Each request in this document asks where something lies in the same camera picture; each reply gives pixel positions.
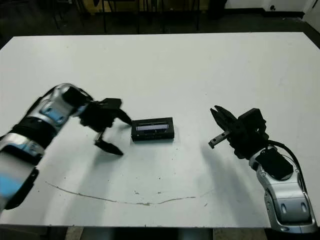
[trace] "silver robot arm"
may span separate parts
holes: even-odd
[[[293,234],[316,232],[318,226],[299,162],[284,144],[269,140],[260,110],[253,108],[236,118],[221,106],[215,108],[211,113],[224,132],[209,145],[214,148],[227,139],[239,159],[249,160],[265,190],[271,228]],[[290,157],[280,154],[276,147],[284,149]]]
[[[284,233],[313,233],[318,230],[315,215],[304,184],[302,184],[300,167],[286,157],[292,165],[293,172],[281,180],[267,173],[256,158],[265,154],[265,150],[257,152],[249,160],[255,169],[256,176],[264,188],[264,202],[272,229]]]
[[[69,117],[79,117],[83,126],[98,133],[96,146],[122,155],[116,146],[102,139],[115,118],[131,124],[120,106],[118,98],[93,101],[89,94],[70,83],[53,87],[39,97],[21,121],[0,138],[0,213],[23,202],[39,174],[36,166],[45,149]]]

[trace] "wall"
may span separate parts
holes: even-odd
[[[310,24],[314,29],[320,32],[320,2],[318,1],[317,4],[313,9],[310,9],[307,12],[303,20]]]
[[[276,11],[302,12],[308,3],[309,0],[264,0],[262,6],[266,11],[270,11],[270,7],[274,5]]]

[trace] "white table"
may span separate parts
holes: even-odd
[[[209,108],[260,108],[271,139],[298,156],[320,223],[320,51],[303,34],[14,37],[0,51],[0,134],[38,96],[70,82],[122,98],[132,119],[173,117],[173,142],[133,143],[120,121],[95,132],[72,118],[47,148],[25,201],[0,223],[52,226],[269,227],[264,190]]]

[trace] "black device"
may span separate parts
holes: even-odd
[[[131,137],[133,141],[173,139],[175,137],[172,117],[133,120]]]

